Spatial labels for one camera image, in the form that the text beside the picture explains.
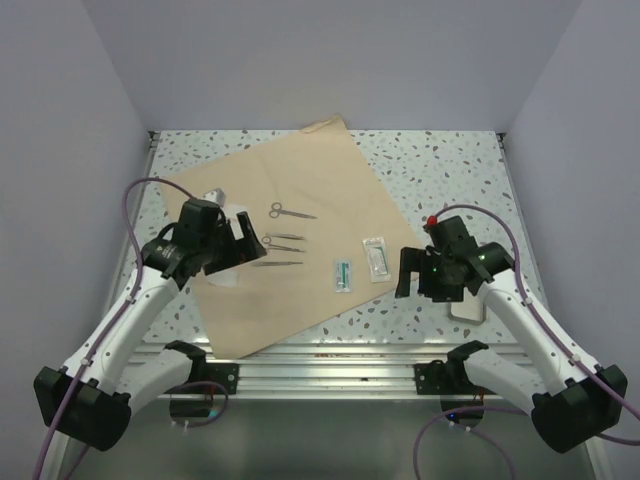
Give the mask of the white gauze pad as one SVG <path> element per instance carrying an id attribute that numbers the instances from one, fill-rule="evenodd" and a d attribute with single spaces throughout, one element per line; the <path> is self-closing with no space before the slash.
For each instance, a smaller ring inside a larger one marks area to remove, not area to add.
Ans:
<path id="1" fill-rule="evenodd" d="M 245 211 L 246 208 L 244 206 L 234 203 L 226 203 L 223 208 L 223 212 L 227 220 L 230 222 L 231 229 L 236 240 L 242 239 L 244 237 L 244 233 L 238 219 L 238 214 Z"/>
<path id="2" fill-rule="evenodd" d="M 234 288 L 239 282 L 239 273 L 233 269 L 227 269 L 205 276 L 206 281 L 213 286 L 222 288 Z"/>

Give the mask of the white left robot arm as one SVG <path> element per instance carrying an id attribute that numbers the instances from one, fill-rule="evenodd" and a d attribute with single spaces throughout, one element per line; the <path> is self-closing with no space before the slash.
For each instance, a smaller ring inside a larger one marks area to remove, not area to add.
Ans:
<path id="1" fill-rule="evenodd" d="M 64 364 L 44 367 L 34 390 L 44 423 L 96 450 L 111 449 L 131 418 L 172 389 L 193 393 L 226 387 L 212 381 L 204 351 L 168 343 L 141 373 L 123 375 L 151 324 L 187 282 L 265 256 L 247 212 L 228 218 L 216 203 L 187 200 L 179 218 L 141 250 L 142 264 L 89 339 Z"/>

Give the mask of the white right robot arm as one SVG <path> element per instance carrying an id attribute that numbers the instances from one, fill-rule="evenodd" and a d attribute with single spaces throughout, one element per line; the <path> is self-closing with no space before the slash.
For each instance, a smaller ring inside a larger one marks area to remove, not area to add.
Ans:
<path id="1" fill-rule="evenodd" d="M 472 240 L 447 247 L 404 247 L 395 295 L 418 292 L 435 302 L 462 300 L 471 293 L 507 327 L 535 370 L 504 360 L 480 341 L 448 352 L 444 361 L 414 368 L 419 393 L 476 393 L 486 389 L 508 400 L 533 421 L 544 442 L 565 453 L 615 426 L 628 381 L 615 365 L 604 368 L 575 344 L 515 271 L 515 262 L 497 243 Z"/>

